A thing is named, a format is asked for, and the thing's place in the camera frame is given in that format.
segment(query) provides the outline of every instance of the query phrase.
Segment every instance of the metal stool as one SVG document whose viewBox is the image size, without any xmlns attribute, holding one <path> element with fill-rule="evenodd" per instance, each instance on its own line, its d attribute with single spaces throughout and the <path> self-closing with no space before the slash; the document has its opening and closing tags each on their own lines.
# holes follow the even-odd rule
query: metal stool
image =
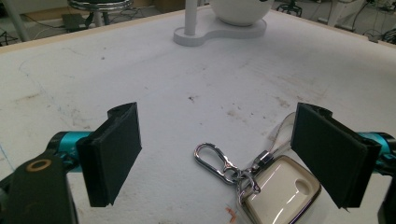
<svg viewBox="0 0 396 224">
<path fill-rule="evenodd" d="M 90 17 L 94 17 L 96 26 L 103 26 L 103 21 L 101 18 L 101 13 L 103 13 L 103 18 L 105 25 L 109 25 L 108 12 L 124 10 L 131 6 L 134 2 L 133 0 L 67 0 L 70 7 L 90 11 Z"/>
</svg>

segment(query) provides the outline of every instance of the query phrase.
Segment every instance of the keychain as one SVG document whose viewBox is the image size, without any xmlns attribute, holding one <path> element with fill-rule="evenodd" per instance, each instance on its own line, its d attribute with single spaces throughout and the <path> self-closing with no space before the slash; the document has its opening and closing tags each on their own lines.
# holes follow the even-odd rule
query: keychain
<svg viewBox="0 0 396 224">
<path fill-rule="evenodd" d="M 295 223 L 320 194 L 318 180 L 302 165 L 281 155 L 290 149 L 294 118 L 295 113 L 292 113 L 282 121 L 271 148 L 264 150 L 244 170 L 233 165 L 213 144 L 203 143 L 194 150 L 194 158 L 199 164 L 226 184 L 236 186 L 237 207 L 247 222 Z M 222 171 L 200 158 L 204 148 L 216 152 L 224 162 Z"/>
</svg>

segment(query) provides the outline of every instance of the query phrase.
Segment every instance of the carabiner clip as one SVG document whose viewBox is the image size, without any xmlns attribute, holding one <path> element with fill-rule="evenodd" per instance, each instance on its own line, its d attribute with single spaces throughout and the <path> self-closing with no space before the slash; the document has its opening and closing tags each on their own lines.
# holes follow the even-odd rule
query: carabiner clip
<svg viewBox="0 0 396 224">
<path fill-rule="evenodd" d="M 201 151 L 201 149 L 208 147 L 211 150 L 215 151 L 216 154 L 218 154 L 218 156 L 221 158 L 222 161 L 224 161 L 224 166 L 223 166 L 223 170 L 222 172 L 218 169 L 216 169 L 215 167 L 209 165 L 207 162 L 203 161 L 200 157 L 199 157 L 199 152 Z M 224 153 L 222 153 L 222 151 L 216 147 L 215 145 L 211 144 L 211 143 L 202 143 L 201 145 L 199 145 L 195 150 L 194 150 L 194 158 L 197 160 L 197 162 L 204 166 L 208 171 L 210 171 L 211 173 L 213 173 L 214 175 L 218 176 L 220 179 L 222 179 L 226 184 L 229 185 L 236 185 L 238 182 L 238 179 L 241 177 L 241 170 L 239 170 L 236 166 L 234 166 L 229 160 L 228 158 L 224 155 Z M 236 177 L 233 178 L 229 178 L 226 176 L 226 172 L 232 170 L 234 171 L 234 174 L 236 174 Z"/>
</svg>

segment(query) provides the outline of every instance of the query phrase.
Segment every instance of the white table surface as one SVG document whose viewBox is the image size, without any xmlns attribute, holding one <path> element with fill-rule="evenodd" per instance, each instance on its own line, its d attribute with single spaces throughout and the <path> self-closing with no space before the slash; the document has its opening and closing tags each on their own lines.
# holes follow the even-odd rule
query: white table surface
<svg viewBox="0 0 396 224">
<path fill-rule="evenodd" d="M 355 131 L 396 135 L 396 50 L 271 11 L 263 37 L 172 41 L 183 14 L 0 48 L 0 178 L 59 131 L 95 130 L 109 108 L 137 102 L 143 149 L 114 206 L 90 208 L 69 174 L 80 223 L 228 223 L 234 188 L 200 167 L 202 142 L 248 166 L 297 102 L 330 109 Z M 361 208 L 312 223 L 376 223 L 389 179 L 373 175 Z"/>
</svg>

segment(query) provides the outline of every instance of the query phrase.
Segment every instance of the white sphere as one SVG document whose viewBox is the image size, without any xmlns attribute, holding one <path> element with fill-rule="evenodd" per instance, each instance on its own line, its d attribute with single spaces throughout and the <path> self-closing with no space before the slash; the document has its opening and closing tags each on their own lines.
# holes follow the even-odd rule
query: white sphere
<svg viewBox="0 0 396 224">
<path fill-rule="evenodd" d="M 249 26 L 264 17 L 274 0 L 210 0 L 216 16 L 224 22 L 237 26 Z"/>
</svg>

